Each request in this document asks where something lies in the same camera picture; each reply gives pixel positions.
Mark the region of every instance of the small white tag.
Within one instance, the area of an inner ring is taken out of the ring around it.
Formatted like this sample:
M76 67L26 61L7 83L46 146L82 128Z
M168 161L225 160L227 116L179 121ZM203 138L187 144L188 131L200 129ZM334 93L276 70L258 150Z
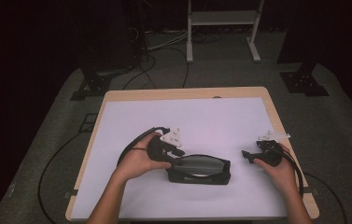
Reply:
M169 133L161 137L161 140L175 147L181 147L182 144L181 144L181 138L179 136L179 128L175 130L170 130Z
M290 138L291 135L288 133L273 133L268 131L268 133L264 134L263 136L258 137L258 140L261 141L272 141L272 140L277 140L280 138Z

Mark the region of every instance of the dark background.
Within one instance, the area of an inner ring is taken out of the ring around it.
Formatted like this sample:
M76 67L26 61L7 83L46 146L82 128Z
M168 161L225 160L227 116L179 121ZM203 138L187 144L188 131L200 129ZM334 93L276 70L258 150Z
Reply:
M120 5L117 0L91 0L89 5L82 0L74 1L79 5L70 2L0 1L0 201L58 91L81 62L94 66L101 61L120 68L138 60L127 29L121 26L123 22L138 24L133 4L123 6L127 8L123 13L114 7ZM187 1L149 2L153 7L144 6L143 14L147 29L186 27ZM256 7L251 2L207 4L217 10ZM196 0L194 7L205 4ZM103 28L108 21L120 26L108 31ZM352 0L267 0L260 30L286 28L289 31L278 61L300 63L314 58L338 77L352 99Z

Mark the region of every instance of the white shelf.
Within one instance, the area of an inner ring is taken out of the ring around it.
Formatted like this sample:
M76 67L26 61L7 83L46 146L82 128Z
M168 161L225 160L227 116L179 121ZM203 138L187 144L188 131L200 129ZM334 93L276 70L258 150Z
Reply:
M191 25L254 24L256 10L192 12Z

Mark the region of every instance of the gray carpet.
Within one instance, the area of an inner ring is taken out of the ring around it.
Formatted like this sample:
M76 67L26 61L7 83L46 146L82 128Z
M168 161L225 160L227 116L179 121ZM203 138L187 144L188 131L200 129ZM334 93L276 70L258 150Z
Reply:
M268 89L288 133L298 160L305 172L316 175L339 196L352 223L352 102L345 95L335 75L318 65L317 82L330 96L306 97L288 93L279 73L295 71L299 64L277 64L285 33L258 33L260 63L254 63L246 44L246 34L223 35L219 41L194 44L194 63L189 65L185 88L263 86ZM149 35L155 46L172 35ZM185 43L172 46L185 52ZM127 89L181 88L187 72L184 56L174 49L150 54L156 59L147 76L136 78ZM152 65L143 58L142 67ZM121 90L141 70L115 77L111 90ZM0 223L49 223L40 209L37 188L39 178L52 155L78 134L88 113L98 113L103 97L70 101L83 76L80 70L64 83L45 121L37 133L20 170L14 179L14 191L0 204ZM65 223L65 210L90 134L81 133L54 158L42 182L42 202L56 223ZM306 177L315 193L320 216L315 223L343 223L341 210L331 193L318 181ZM253 223L287 223L285 220Z

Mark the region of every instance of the person's left hand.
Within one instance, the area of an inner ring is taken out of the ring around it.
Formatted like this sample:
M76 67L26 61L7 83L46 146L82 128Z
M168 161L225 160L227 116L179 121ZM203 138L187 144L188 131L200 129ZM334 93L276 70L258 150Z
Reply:
M151 133L141 139L134 148L126 153L117 169L114 171L114 175L121 178L123 181L136 178L148 171L156 169L168 169L172 165L165 161L153 161L147 154L147 148L149 141L159 133Z

